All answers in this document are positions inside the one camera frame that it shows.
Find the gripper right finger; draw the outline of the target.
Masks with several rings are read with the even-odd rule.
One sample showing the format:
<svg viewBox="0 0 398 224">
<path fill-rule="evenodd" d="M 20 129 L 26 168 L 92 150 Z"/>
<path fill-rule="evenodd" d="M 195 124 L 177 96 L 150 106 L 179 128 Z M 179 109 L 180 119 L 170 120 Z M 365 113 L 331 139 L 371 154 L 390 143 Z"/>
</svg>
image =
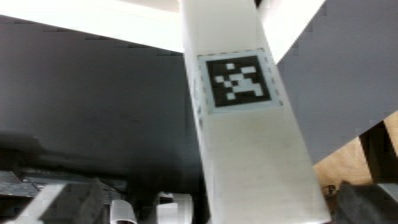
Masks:
<svg viewBox="0 0 398 224">
<path fill-rule="evenodd" d="M 333 224 L 398 224 L 398 183 L 340 184 Z"/>
</svg>

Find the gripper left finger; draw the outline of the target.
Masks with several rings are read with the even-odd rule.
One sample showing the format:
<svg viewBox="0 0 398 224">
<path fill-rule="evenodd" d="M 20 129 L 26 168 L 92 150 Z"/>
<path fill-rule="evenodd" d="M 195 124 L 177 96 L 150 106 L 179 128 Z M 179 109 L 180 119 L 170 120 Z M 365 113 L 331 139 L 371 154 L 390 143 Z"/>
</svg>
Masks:
<svg viewBox="0 0 398 224">
<path fill-rule="evenodd" d="M 28 176 L 42 189 L 0 224 L 106 224 L 104 186 L 99 177 Z"/>
</svg>

